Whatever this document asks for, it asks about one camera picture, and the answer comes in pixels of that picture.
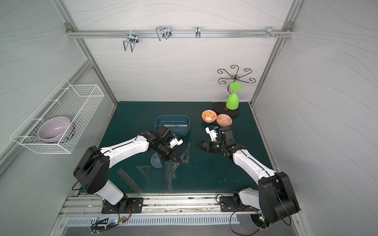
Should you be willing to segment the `blue plastic storage box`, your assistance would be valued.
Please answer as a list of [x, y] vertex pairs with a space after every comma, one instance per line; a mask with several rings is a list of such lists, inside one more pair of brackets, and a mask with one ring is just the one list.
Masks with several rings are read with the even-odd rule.
[[155, 121], [155, 131], [157, 131], [161, 125], [167, 127], [177, 136], [185, 137], [190, 130], [190, 118], [187, 115], [160, 115]]

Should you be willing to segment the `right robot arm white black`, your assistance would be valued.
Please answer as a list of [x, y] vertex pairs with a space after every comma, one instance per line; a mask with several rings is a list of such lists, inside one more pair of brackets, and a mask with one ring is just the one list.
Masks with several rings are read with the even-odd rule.
[[289, 176], [269, 169], [254, 158], [244, 146], [234, 141], [206, 139], [196, 145], [208, 153], [221, 154], [239, 166], [258, 185], [258, 190], [242, 187], [234, 191], [233, 203], [237, 210], [254, 208], [270, 223], [275, 223], [300, 211]]

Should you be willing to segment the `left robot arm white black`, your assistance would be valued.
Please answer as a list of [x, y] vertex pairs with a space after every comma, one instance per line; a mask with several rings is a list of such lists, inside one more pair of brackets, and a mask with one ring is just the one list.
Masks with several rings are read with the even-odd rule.
[[170, 136], [168, 129], [162, 132], [142, 132], [125, 142], [104, 148], [89, 147], [73, 171], [73, 176], [88, 194], [98, 195], [112, 206], [125, 204], [128, 197], [109, 179], [109, 170], [116, 164], [137, 154], [153, 150], [164, 161], [181, 163], [177, 146], [180, 137]]

